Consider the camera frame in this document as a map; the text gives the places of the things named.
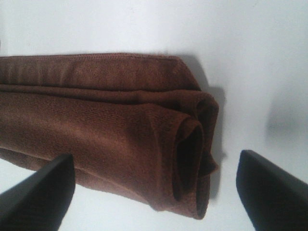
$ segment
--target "black object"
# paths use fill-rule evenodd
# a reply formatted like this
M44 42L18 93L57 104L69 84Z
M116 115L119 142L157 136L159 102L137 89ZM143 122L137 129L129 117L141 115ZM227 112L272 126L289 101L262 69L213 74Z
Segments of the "black object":
M73 157L59 156L0 195L0 230L58 230L74 190Z
M257 231L308 231L308 185L243 150L236 186Z

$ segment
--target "brown fabric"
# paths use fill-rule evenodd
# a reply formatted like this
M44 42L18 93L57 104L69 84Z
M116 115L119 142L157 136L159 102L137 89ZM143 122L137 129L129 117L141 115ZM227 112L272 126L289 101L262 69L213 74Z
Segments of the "brown fabric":
M0 158L72 153L77 183L203 218L218 105L177 57L0 58Z

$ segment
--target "white background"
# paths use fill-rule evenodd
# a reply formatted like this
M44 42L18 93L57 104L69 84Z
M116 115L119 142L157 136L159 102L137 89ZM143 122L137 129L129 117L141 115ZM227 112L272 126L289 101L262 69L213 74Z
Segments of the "white background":
M76 187L61 231L250 231L235 186L242 149L308 182L308 1L0 0L0 55L179 55L220 105L220 165L203 220ZM0 192L32 172L0 161Z

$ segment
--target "knit fabric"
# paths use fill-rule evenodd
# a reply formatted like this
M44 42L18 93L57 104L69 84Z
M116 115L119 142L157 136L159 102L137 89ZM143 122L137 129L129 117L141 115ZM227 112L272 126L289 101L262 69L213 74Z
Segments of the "knit fabric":
M218 105L181 59L0 57L0 158L37 170L62 153L76 182L202 219Z

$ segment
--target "folded brown cloth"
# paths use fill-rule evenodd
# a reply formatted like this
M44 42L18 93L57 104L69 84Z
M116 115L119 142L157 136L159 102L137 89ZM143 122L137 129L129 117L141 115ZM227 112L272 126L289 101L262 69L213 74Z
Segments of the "folded brown cloth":
M0 58L0 158L74 156L76 182L202 219L218 105L177 57Z

